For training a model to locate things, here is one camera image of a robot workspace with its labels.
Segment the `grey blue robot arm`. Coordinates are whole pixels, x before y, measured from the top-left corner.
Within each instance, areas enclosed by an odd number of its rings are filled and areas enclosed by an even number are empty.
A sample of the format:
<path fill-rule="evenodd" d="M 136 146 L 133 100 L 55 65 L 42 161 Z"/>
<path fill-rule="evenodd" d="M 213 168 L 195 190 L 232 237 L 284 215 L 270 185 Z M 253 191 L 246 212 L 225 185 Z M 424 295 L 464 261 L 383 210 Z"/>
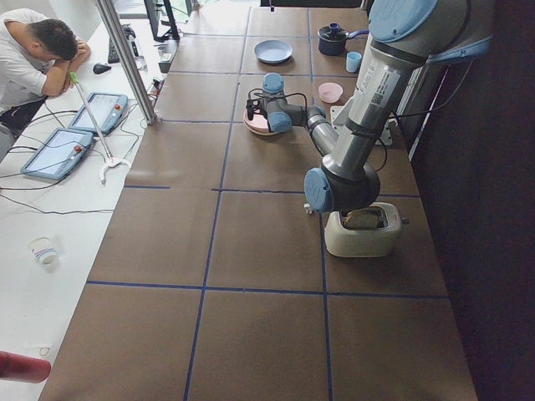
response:
<path fill-rule="evenodd" d="M 348 212 L 375 201 L 380 179 L 367 159 L 413 71 L 426 63 L 460 63 L 485 54 L 492 39 L 494 6 L 493 1 L 374 2 L 361 82 L 338 129 L 318 107 L 289 104 L 281 75 L 264 76 L 259 109 L 270 131 L 304 127 L 323 157 L 321 166 L 304 177 L 312 210 Z"/>

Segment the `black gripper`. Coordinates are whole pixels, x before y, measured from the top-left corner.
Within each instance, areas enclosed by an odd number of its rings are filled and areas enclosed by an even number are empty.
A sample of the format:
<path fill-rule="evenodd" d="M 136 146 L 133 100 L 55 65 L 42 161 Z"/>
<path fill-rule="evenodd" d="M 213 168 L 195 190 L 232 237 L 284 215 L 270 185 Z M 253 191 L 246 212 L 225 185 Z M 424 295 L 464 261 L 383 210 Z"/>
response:
<path fill-rule="evenodd" d="M 261 113 L 265 119 L 268 119 L 269 115 L 276 111 L 275 98 L 262 98 L 260 105 Z"/>

